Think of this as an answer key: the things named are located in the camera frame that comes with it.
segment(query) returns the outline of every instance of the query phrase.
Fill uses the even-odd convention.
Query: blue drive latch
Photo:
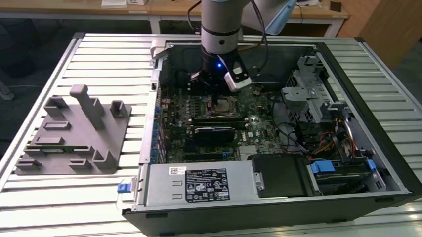
[[[311,164],[311,170],[314,174],[335,172],[333,162],[329,160],[318,160]]]

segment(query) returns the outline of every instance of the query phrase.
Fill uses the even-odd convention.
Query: desk leg
[[[161,34],[159,21],[161,21],[159,16],[150,16],[153,34]]]
[[[325,37],[337,37],[337,33],[341,30],[345,19],[333,19],[327,31],[325,32]]]

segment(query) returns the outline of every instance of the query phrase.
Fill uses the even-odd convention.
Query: wooden desk
[[[103,19],[103,20],[150,20],[154,34],[161,33],[161,20],[186,20],[189,8],[195,0],[150,0],[142,5],[127,8],[102,9],[102,0],[0,0],[0,17],[42,19]],[[346,11],[329,9],[330,0],[322,6],[294,9],[289,23],[327,24],[325,36],[335,37],[345,19]],[[193,20],[201,20],[201,7],[193,11]]]

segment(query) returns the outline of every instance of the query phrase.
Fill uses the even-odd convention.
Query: blue tab
[[[313,173],[314,173],[314,174],[318,174],[318,173],[319,173],[319,169],[318,169],[318,166],[317,166],[315,163],[311,164],[311,170],[313,170]]]
[[[131,183],[128,184],[118,184],[118,193],[126,194],[131,192]]]
[[[368,164],[372,171],[377,170],[376,162],[372,159],[368,160]]]
[[[335,172],[333,162],[329,160],[318,160],[311,164],[313,173]]]

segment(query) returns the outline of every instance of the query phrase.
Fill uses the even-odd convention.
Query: white label
[[[62,153],[63,152],[62,149],[44,149],[44,150],[42,149],[42,151],[46,152],[46,153],[52,153],[52,152],[54,153]]]
[[[218,196],[227,196],[229,192],[218,192]]]
[[[135,13],[135,14],[147,14],[146,11],[130,11],[130,13]]]
[[[169,170],[169,174],[185,174],[186,166],[182,167],[171,167]]]

